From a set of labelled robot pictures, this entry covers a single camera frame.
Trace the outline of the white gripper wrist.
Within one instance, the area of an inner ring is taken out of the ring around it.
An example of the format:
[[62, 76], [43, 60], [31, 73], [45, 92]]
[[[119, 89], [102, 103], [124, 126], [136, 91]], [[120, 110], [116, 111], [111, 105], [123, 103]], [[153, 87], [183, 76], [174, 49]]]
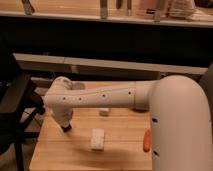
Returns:
[[73, 116], [72, 109], [61, 109], [61, 108], [52, 109], [52, 117], [61, 126], [63, 132], [67, 132], [72, 129], [72, 126], [70, 124], [72, 116]]

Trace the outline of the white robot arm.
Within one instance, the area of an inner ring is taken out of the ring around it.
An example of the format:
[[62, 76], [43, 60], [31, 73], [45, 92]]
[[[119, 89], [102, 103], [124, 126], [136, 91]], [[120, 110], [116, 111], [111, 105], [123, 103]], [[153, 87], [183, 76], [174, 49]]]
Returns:
[[74, 90], [56, 78], [44, 96], [61, 125], [72, 108], [140, 108], [151, 114], [153, 171], [213, 171], [212, 120], [208, 98], [194, 80], [172, 75]]

